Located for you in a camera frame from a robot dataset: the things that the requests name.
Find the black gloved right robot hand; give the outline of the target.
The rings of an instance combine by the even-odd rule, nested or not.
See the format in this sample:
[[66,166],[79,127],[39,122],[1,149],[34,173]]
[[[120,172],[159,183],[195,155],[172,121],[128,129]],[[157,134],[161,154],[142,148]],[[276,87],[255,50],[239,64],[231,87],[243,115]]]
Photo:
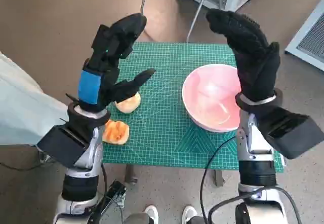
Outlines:
[[206,19],[212,32],[225,36],[234,53],[243,95],[252,102],[274,96],[279,43],[269,43],[260,25],[244,14],[210,9]]

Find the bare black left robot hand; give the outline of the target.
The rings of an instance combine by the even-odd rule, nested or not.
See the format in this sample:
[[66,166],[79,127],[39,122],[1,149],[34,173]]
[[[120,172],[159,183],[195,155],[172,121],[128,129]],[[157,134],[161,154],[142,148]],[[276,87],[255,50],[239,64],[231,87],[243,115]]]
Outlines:
[[155,69],[150,68],[131,81],[117,80],[119,61],[130,55],[146,22],[143,14],[135,13],[110,27],[99,26],[92,43],[93,54],[85,61],[78,83],[78,101],[83,110],[97,113],[112,102],[119,103],[133,97],[155,73]]

